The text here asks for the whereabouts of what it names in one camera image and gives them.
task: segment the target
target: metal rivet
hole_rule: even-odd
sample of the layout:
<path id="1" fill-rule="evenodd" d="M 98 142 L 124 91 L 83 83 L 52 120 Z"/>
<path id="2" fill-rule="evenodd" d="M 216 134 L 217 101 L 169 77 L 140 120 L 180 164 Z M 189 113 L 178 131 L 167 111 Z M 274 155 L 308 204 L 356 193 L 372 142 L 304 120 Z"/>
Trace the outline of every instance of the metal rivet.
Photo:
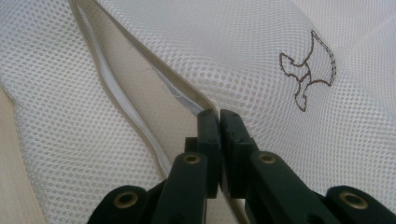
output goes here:
<path id="1" fill-rule="evenodd" d="M 201 158 L 199 156 L 196 156 L 196 155 L 188 155 L 188 156 L 185 156 L 183 158 L 183 160 L 186 163 L 195 164 L 195 163 L 198 163 L 201 160 Z"/>
<path id="2" fill-rule="evenodd" d="M 276 161 L 275 157 L 273 157 L 269 154 L 261 154 L 259 156 L 259 159 L 261 162 L 268 163 L 268 164 L 274 163 Z"/>
<path id="3" fill-rule="evenodd" d="M 129 208 L 137 203 L 139 196 L 134 191 L 128 190 L 116 196 L 113 203 L 116 207 L 123 209 Z"/>
<path id="4" fill-rule="evenodd" d="M 341 192 L 340 199 L 343 201 L 343 203 L 360 210 L 366 209 L 369 206 L 366 200 L 364 200 L 361 196 L 348 191 Z"/>

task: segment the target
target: logo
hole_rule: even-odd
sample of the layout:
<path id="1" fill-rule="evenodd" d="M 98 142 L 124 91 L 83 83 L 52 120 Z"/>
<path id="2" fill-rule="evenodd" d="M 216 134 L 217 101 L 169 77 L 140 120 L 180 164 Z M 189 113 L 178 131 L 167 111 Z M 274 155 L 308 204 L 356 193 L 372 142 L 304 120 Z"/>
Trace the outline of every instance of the logo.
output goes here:
<path id="1" fill-rule="evenodd" d="M 294 100 L 301 111 L 306 111 L 308 88 L 314 84 L 325 84 L 328 87 L 336 76 L 335 59 L 332 51 L 321 41 L 315 31 L 311 31 L 311 49 L 302 63 L 281 52 L 279 64 L 287 77 L 293 77 L 298 83 Z"/>

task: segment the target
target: wooden surface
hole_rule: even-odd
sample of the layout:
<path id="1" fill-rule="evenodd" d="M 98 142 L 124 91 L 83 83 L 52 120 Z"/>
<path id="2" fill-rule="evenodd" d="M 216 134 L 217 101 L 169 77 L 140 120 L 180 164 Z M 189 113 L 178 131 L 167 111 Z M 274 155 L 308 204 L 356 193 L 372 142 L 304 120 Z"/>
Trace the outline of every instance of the wooden surface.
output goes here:
<path id="1" fill-rule="evenodd" d="M 15 128 L 14 104 L 1 87 L 0 223 L 45 223 L 21 158 Z"/>

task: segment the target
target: animal head logo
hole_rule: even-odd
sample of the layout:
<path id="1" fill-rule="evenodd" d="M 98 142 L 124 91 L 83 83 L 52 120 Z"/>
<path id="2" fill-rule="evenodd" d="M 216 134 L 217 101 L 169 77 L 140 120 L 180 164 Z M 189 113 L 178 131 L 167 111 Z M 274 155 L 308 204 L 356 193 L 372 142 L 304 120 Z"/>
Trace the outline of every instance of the animal head logo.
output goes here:
<path id="1" fill-rule="evenodd" d="M 281 52 L 279 64 L 287 77 L 293 77 L 297 81 L 298 90 L 294 94 L 294 100 L 303 112 L 308 101 L 308 88 L 317 83 L 330 87 L 336 76 L 334 55 L 315 31 L 311 31 L 311 49 L 301 63 L 296 63 L 295 59 Z"/>

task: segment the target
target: white fabric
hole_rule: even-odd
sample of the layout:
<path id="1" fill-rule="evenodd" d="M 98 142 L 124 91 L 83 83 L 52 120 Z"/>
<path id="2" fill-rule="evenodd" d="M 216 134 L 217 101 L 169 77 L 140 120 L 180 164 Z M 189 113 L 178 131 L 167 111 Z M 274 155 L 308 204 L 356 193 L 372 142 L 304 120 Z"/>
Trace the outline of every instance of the white fabric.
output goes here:
<path id="1" fill-rule="evenodd" d="M 396 211 L 393 2 L 98 2 L 308 187 L 349 185 Z M 103 90 L 68 3 L 4 1 L 0 22 L 0 83 L 48 223 L 86 222 L 115 187 L 163 179 Z"/>

